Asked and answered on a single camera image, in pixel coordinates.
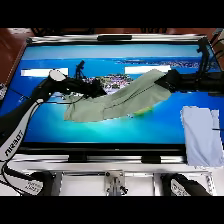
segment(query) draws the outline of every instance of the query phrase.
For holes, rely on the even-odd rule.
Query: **green cloth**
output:
[[[170,91],[154,83],[164,75],[153,69],[112,95],[87,99],[66,96],[66,101],[72,104],[68,106],[64,119],[75,122],[102,121],[126,116],[167,100]]]

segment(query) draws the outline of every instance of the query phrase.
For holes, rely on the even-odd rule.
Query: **monitor screen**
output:
[[[151,68],[195,73],[201,60],[197,49],[198,45],[169,44],[31,46],[26,48],[9,88],[29,97],[51,69],[61,69],[65,75],[74,77],[76,66],[84,60],[83,74],[89,79],[101,79],[105,90],[112,94]],[[213,63],[210,70],[220,68]],[[0,115],[24,100],[25,97],[9,89]],[[62,95],[55,93],[49,101],[63,102]],[[99,122],[65,121],[67,105],[44,103],[32,116],[24,142],[184,144],[180,119],[183,106],[219,109],[220,126],[224,127],[224,98],[210,97],[205,92],[177,92],[152,107]]]

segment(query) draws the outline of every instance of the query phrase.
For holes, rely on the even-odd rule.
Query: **white rectangle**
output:
[[[171,70],[170,65],[163,66],[129,66],[124,68],[124,72],[127,75],[130,74],[144,74],[152,69],[157,69],[161,72],[168,72]]]
[[[68,68],[54,68],[55,70],[60,71],[64,75],[68,75]],[[21,70],[21,76],[32,76],[32,77],[47,77],[49,72],[53,70],[50,69],[23,69]]]

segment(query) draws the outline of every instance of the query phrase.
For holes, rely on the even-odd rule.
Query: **folded fabric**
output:
[[[154,83],[164,75],[165,73],[153,69],[111,95],[87,99],[66,96],[66,101],[71,104],[64,119],[76,122],[102,121],[126,116],[167,100],[171,95],[170,91]]]
[[[185,106],[181,112],[188,165],[220,167],[224,165],[219,130],[219,110]]]

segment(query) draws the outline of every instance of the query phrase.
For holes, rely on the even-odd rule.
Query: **wooden floor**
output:
[[[215,28],[168,28],[167,34],[206,34],[211,40]],[[96,34],[127,34],[141,33],[140,28],[95,28]],[[0,83],[8,83],[10,70],[15,62],[20,48],[25,43],[27,37],[33,36],[32,32],[12,33],[8,28],[0,28]],[[220,60],[224,69],[224,59]]]

